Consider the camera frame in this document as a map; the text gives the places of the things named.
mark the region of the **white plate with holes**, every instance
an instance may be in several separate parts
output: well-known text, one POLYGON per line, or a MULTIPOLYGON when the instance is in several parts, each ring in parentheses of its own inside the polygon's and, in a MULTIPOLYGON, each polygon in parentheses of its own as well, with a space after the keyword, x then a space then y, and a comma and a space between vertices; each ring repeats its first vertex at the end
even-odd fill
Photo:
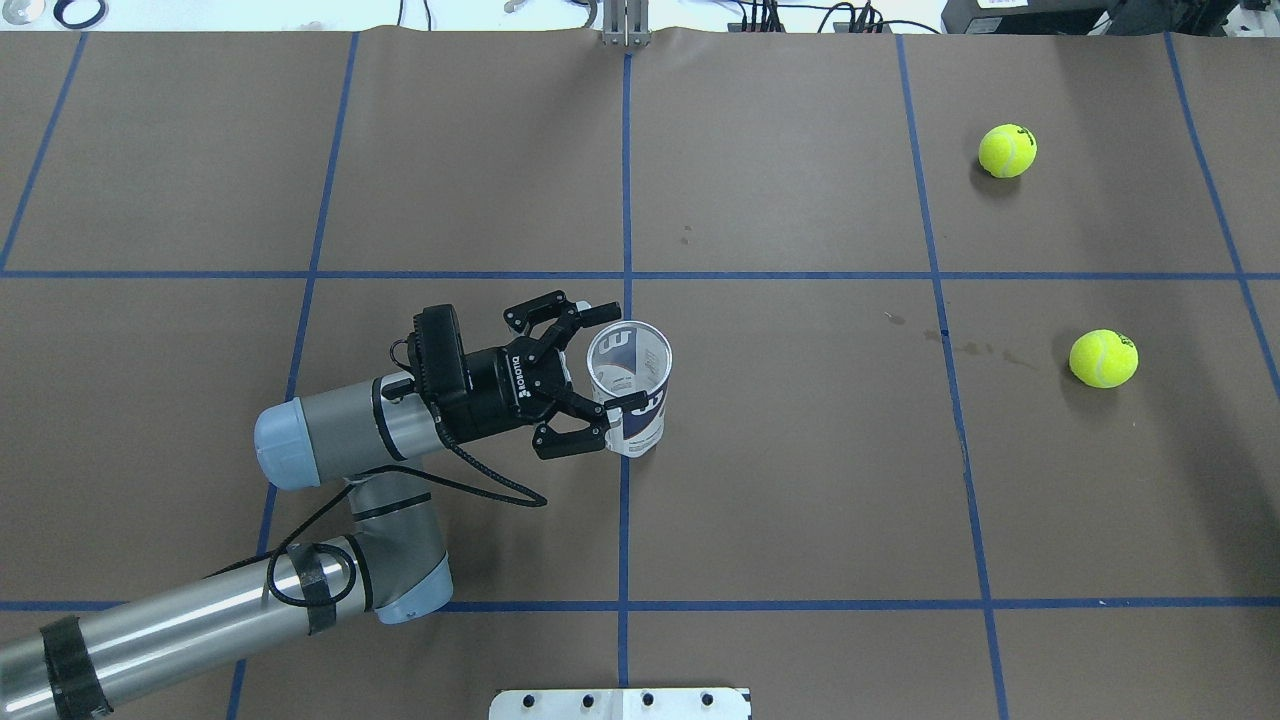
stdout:
POLYGON ((489 720, 750 720, 742 688, 504 691, 489 720))

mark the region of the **black box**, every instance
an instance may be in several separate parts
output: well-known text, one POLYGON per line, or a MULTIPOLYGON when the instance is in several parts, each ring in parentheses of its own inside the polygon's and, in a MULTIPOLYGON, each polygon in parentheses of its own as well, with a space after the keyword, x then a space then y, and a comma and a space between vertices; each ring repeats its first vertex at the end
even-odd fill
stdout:
POLYGON ((1088 35, 1106 0, 947 0, 942 26, 956 35, 1088 35))

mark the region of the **gray metal hinge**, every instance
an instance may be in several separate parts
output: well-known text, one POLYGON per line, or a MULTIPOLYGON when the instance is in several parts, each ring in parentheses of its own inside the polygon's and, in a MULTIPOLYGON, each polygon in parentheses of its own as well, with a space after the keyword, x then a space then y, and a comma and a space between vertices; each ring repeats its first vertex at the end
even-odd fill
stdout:
POLYGON ((643 47, 649 45, 649 0, 603 0, 604 24, 600 38, 605 45, 643 47))

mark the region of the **blue joint cap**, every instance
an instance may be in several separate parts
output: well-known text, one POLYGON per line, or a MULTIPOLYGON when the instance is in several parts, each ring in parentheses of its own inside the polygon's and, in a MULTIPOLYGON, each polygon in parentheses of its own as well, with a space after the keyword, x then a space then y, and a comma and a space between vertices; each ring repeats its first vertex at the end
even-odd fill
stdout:
POLYGON ((449 555, 426 574, 416 585, 398 598, 374 609, 384 625, 408 623, 444 607, 453 597, 453 575, 449 574, 449 555))
POLYGON ((302 401, 268 407, 253 425, 257 464, 273 486, 284 489, 320 487, 320 469, 311 448, 311 433, 302 415, 302 401))

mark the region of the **yellow tennis ball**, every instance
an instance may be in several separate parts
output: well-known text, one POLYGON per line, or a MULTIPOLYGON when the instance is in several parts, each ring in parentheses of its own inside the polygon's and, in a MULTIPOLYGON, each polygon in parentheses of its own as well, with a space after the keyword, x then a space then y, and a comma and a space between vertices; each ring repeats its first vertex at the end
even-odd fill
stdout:
POLYGON ((1138 347, 1115 331, 1088 332, 1071 346, 1070 365, 1089 387, 1116 387, 1138 370, 1138 347))
POLYGON ((1012 178, 1027 172, 1036 160, 1036 136, 1023 126, 992 128, 978 146, 978 161, 997 178, 1012 178))

